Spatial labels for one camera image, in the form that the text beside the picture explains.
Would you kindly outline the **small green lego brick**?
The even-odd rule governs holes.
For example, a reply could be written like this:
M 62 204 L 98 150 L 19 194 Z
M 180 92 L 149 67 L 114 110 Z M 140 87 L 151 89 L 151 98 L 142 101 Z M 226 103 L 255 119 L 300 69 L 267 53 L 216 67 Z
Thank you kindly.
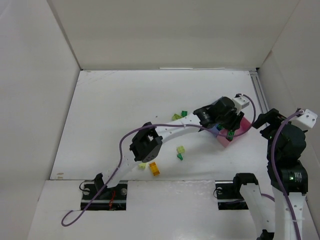
M 228 131 L 225 138 L 226 138 L 229 142 L 231 142 L 231 141 L 233 140 L 233 138 L 234 138 L 234 135 L 235 135 L 235 132 L 234 132 L 234 131 Z

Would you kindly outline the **long green lego brick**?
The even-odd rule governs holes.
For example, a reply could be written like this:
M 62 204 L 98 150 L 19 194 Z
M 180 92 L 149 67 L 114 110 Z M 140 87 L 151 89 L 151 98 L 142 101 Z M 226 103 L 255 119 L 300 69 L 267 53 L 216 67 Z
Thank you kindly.
M 218 124 L 216 128 L 218 129 L 218 131 L 221 131 L 224 127 L 221 124 Z

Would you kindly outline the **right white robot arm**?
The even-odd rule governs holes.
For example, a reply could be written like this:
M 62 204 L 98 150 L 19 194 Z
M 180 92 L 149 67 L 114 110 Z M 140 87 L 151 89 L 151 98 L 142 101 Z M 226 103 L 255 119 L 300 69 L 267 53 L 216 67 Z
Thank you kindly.
M 267 139 L 267 173 L 274 198 L 274 214 L 265 204 L 258 179 L 252 173 L 237 173 L 235 191 L 244 199 L 259 240 L 302 239 L 302 211 L 308 192 L 308 173 L 300 157 L 305 150 L 306 132 L 317 116 L 308 109 L 298 109 L 285 117 L 276 109 L 260 114 L 253 123 Z

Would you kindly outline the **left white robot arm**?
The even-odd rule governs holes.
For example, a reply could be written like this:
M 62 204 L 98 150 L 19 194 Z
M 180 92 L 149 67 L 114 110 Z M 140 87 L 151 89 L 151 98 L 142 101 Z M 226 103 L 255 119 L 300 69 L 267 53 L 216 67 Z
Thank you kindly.
M 227 131 L 240 128 L 244 117 L 243 109 L 250 101 L 238 94 L 234 98 L 220 97 L 215 102 L 200 107 L 192 113 L 169 123 L 145 123 L 125 136 L 133 135 L 131 144 L 120 147 L 120 160 L 112 173 L 99 173 L 93 180 L 99 193 L 118 185 L 120 180 L 140 163 L 153 161 L 164 143 L 183 135 L 200 131 L 211 132 L 215 125 L 221 125 Z

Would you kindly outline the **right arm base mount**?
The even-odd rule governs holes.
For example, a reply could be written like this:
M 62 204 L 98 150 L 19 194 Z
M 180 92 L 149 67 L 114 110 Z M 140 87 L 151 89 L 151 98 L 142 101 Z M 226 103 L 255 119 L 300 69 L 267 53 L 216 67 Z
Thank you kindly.
M 242 211 L 249 209 L 232 180 L 215 181 L 213 196 L 217 200 L 217 207 L 220 211 Z

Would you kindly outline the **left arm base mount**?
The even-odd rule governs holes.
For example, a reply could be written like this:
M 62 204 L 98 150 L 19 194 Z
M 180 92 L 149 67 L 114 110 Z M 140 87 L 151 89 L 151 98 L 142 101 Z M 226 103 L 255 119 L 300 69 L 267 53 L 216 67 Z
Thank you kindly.
M 88 203 L 97 193 L 93 182 L 83 181 L 79 185 L 82 192 L 80 209 L 84 210 Z M 121 181 L 114 188 L 105 188 L 103 192 L 97 196 L 87 211 L 125 211 L 127 208 L 128 182 Z

